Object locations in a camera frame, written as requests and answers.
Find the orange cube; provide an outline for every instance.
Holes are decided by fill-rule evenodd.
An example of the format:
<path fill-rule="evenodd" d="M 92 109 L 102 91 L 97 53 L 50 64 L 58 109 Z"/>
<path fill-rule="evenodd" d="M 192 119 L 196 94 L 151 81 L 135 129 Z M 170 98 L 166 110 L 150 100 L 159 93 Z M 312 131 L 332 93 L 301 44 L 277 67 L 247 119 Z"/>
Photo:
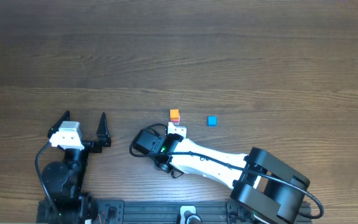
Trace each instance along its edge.
<path fill-rule="evenodd" d="M 171 110 L 171 120 L 179 120 L 179 110 Z"/>

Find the wooden tabletop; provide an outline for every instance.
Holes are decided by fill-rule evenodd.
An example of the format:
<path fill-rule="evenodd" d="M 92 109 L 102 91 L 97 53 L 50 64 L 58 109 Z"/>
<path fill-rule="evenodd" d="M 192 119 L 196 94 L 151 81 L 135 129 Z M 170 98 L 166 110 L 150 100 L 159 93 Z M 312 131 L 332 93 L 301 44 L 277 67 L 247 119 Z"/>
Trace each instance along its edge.
<path fill-rule="evenodd" d="M 112 146 L 90 155 L 84 186 L 95 197 L 228 199 L 129 154 L 176 108 L 197 144 L 257 146 L 307 176 L 326 209 L 315 223 L 358 223 L 358 1 L 339 0 L 1 0 L 0 222 L 35 221 L 34 158 L 65 110 L 85 139 L 107 114 Z M 51 148 L 41 165 L 62 158 Z"/>

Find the cable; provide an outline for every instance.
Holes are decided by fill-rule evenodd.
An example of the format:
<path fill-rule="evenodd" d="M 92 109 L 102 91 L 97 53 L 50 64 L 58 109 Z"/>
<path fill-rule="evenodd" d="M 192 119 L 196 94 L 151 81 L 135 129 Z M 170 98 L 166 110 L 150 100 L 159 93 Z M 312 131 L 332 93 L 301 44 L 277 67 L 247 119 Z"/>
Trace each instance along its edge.
<path fill-rule="evenodd" d="M 44 189 L 44 192 L 45 192 L 45 195 L 50 203 L 50 206 L 52 207 L 53 211 L 55 212 L 56 214 L 56 219 L 57 219 L 57 222 L 59 222 L 59 224 L 62 224 L 62 221 L 60 220 L 60 212 L 59 210 L 57 209 L 55 203 L 53 202 L 52 198 L 50 197 L 49 193 L 48 193 L 48 190 L 45 186 L 45 183 L 44 183 L 44 180 L 42 180 L 42 174 L 41 174 L 41 171 L 40 171 L 40 166 L 39 166 L 39 159 L 40 159 L 40 156 L 41 156 L 41 153 L 44 152 L 44 150 L 46 150 L 46 148 L 48 148 L 50 145 L 50 142 L 48 141 L 48 143 L 46 143 L 42 148 L 41 150 L 38 152 L 37 156 L 35 157 L 35 169 L 37 170 L 37 174 L 38 174 L 38 178 L 40 179 L 40 182 L 41 182 L 41 186 L 42 188 Z"/>
<path fill-rule="evenodd" d="M 164 125 L 164 124 L 153 124 L 153 125 L 150 125 L 147 128 L 154 127 L 154 126 L 166 126 L 166 125 Z M 243 167 L 234 166 L 234 165 L 231 165 L 229 163 L 222 162 L 222 161 L 220 161 L 218 159 L 215 159 L 215 158 L 212 158 L 212 157 L 200 154 L 200 153 L 191 152 L 191 151 L 189 151 L 189 152 L 167 152 L 167 153 L 156 153 L 156 154 L 146 154 L 146 155 L 134 154 L 132 152 L 132 146 L 133 146 L 133 144 L 134 144 L 136 139 L 137 139 L 137 136 L 132 140 L 131 145 L 129 146 L 130 154 L 135 156 L 135 157 L 157 157 L 157 156 L 175 156 L 175 155 L 176 156 L 179 156 L 179 155 L 182 155 L 182 156 L 199 156 L 200 158 L 205 158 L 207 160 L 211 160 L 211 161 L 213 161 L 213 162 L 215 162 L 217 164 L 221 164 L 222 166 L 225 166 L 225 167 L 227 167 L 229 169 L 235 169 L 235 170 L 243 171 L 243 172 L 246 172 L 246 173 L 249 173 L 249 174 L 258 175 L 258 176 L 261 176 L 263 178 L 266 178 L 266 179 L 269 179 L 269 180 L 272 180 L 272 181 L 276 181 L 278 183 L 281 183 L 281 184 L 284 184 L 284 185 L 286 185 L 288 187 L 291 187 L 291 188 L 303 193 L 305 196 L 308 196 L 310 199 L 312 199 L 312 201 L 314 201 L 317 204 L 317 206 L 319 208 L 319 214 L 318 215 L 307 215 L 307 214 L 303 214 L 303 213 L 299 213 L 299 215 L 301 215 L 302 217 L 305 217 L 305 218 L 309 218 L 309 219 L 321 218 L 324 215 L 324 207 L 321 204 L 321 202 L 314 195 L 312 195 L 311 193 L 299 188 L 298 186 L 295 186 L 295 185 L 293 185 L 291 183 L 288 183 L 288 182 L 286 182 L 286 181 L 284 181 L 282 179 L 272 177 L 271 175 L 267 175 L 267 174 L 257 172 L 257 171 L 254 171 L 254 170 L 249 170 L 249 169 L 246 169 L 246 168 L 243 168 Z"/>

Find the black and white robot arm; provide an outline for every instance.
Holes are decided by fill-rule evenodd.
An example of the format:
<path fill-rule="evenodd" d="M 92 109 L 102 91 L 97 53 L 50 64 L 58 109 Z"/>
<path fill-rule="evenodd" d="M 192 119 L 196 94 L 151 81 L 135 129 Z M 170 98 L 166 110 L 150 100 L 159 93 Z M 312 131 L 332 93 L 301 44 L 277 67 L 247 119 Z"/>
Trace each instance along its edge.
<path fill-rule="evenodd" d="M 299 215 L 312 219 L 323 216 L 322 204 L 307 192 L 309 179 L 267 151 L 254 147 L 250 154 L 219 152 L 177 133 L 167 132 L 162 136 L 155 126 L 169 129 L 164 124 L 142 129 L 131 142 L 129 151 L 136 157 L 151 158 L 156 169 L 171 173 L 172 177 L 174 171 L 198 174 L 228 186 L 232 189 L 230 197 L 261 223 L 294 223 L 305 195 L 316 202 L 320 213 Z M 135 154 L 132 149 L 142 154 Z M 261 177 L 268 179 L 263 192 L 256 189 Z"/>

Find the wooden table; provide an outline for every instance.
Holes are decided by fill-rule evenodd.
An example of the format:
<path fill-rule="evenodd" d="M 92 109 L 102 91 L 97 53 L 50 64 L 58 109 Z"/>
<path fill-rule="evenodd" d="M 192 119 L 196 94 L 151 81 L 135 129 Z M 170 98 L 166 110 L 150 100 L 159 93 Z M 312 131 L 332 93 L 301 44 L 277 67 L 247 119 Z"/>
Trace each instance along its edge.
<path fill-rule="evenodd" d="M 306 175 L 326 209 L 315 223 L 358 223 L 358 1 L 325 0 L 1 0 L 0 222 L 35 221 L 34 157 L 65 110 L 86 139 L 107 113 L 112 147 L 90 156 L 84 186 L 95 197 L 229 198 L 128 153 L 172 108 L 196 143 L 261 147 Z M 49 149 L 41 164 L 61 159 Z"/>

